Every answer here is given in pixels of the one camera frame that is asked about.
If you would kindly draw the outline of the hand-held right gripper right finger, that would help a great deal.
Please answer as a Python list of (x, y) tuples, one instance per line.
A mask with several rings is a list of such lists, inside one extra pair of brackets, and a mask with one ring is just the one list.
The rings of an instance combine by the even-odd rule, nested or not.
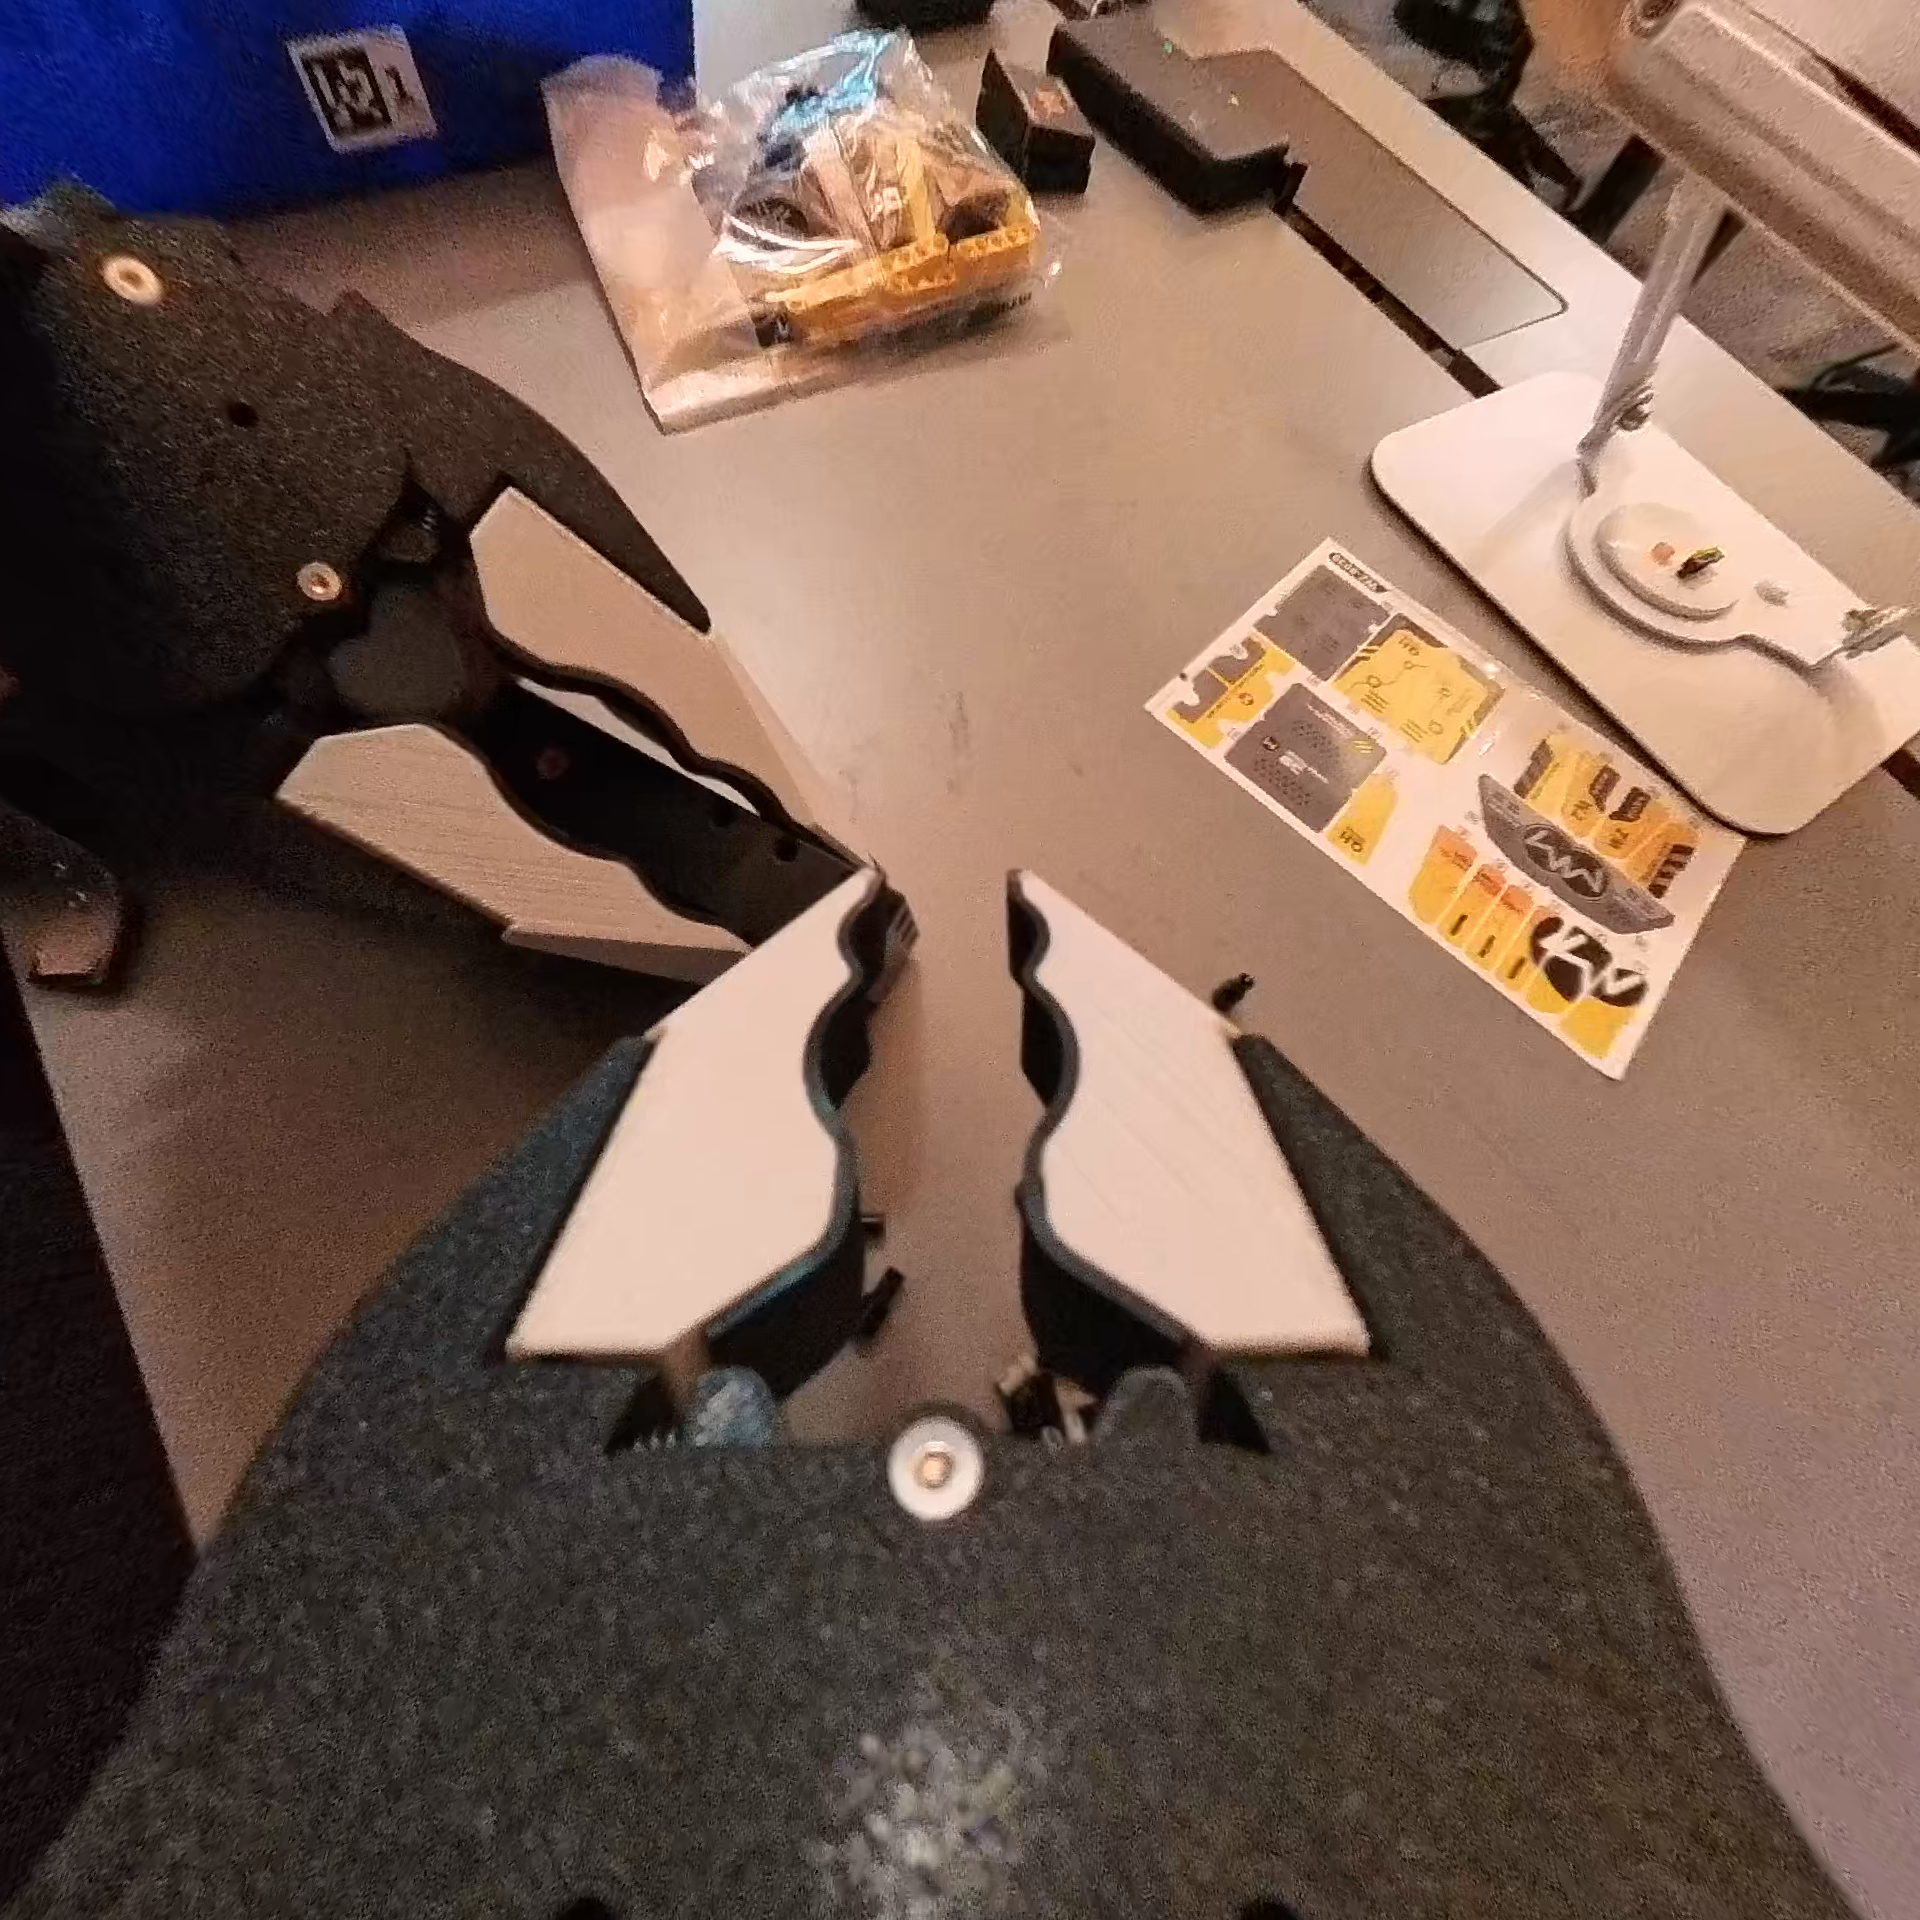
[(1014, 1203), (1045, 1364), (1361, 1361), (1372, 1335), (1240, 1067), (1240, 1032), (1033, 871), (1005, 879)]

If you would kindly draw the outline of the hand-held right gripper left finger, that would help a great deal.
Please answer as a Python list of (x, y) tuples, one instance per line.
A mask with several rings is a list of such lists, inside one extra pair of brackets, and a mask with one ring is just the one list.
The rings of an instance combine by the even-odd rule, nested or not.
[(657, 1023), (505, 1335), (510, 1361), (695, 1372), (860, 1225), (831, 1030), (886, 970), (881, 870), (855, 870)]

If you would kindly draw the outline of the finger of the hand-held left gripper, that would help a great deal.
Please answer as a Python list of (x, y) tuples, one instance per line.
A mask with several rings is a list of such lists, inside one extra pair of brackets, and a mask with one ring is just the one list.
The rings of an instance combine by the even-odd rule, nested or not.
[(319, 738), (277, 802), (495, 926), (502, 943), (701, 988), (748, 956), (667, 908), (624, 863), (535, 825), (488, 768), (428, 726)]
[(596, 700), (680, 772), (851, 864), (871, 859), (727, 636), (696, 631), (521, 491), (471, 531), (487, 622), (531, 667)]

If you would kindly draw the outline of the black perforated plastic plate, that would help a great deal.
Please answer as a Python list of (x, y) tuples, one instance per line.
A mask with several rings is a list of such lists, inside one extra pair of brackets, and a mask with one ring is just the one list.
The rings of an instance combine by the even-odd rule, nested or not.
[(452, 734), (544, 842), (609, 864), (657, 906), (750, 950), (861, 866), (803, 824), (766, 772), (695, 750), (608, 681), (495, 679)]

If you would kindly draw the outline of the clear bag of yellow parts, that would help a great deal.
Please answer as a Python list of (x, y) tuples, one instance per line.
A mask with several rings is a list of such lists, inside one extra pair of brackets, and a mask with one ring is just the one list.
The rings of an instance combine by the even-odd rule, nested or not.
[(664, 435), (993, 329), (1055, 224), (902, 31), (841, 33), (712, 96), (596, 55), (542, 86), (550, 153)]

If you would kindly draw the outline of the blue plastic bin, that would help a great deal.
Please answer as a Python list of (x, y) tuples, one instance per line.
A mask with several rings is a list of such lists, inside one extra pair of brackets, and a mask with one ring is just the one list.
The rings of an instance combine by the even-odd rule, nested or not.
[(494, 170), (590, 58), (692, 79), (691, 3), (5, 3), (3, 192), (241, 219)]

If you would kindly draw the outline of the yellow grey sticker sheet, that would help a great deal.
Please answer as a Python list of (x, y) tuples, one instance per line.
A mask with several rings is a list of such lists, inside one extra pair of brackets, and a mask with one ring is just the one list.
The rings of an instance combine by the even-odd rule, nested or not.
[(1333, 539), (1143, 711), (1611, 1084), (1743, 850)]

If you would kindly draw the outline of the small black block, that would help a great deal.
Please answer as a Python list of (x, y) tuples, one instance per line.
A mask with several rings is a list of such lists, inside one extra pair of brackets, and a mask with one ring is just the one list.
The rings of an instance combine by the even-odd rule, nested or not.
[(1029, 191), (1051, 196), (1087, 192), (1096, 137), (1059, 79), (989, 51), (974, 121)]

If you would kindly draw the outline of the black rectangular device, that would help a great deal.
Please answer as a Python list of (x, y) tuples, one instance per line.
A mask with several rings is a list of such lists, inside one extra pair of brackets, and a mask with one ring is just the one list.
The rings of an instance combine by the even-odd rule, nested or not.
[(1068, 16), (1049, 36), (1046, 73), (1105, 137), (1189, 214), (1285, 214), (1304, 182), (1276, 108), (1185, 54), (1139, 10)]

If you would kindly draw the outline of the white booklet stand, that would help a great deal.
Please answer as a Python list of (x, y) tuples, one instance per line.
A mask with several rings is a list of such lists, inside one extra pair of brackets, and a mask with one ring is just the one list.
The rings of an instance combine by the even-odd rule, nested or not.
[(1385, 498), (1720, 825), (1780, 838), (1915, 754), (1915, 608), (1860, 596), (1652, 424), (1720, 216), (1918, 346), (1915, 6), (1547, 6), (1678, 164), (1604, 379), (1385, 438)]

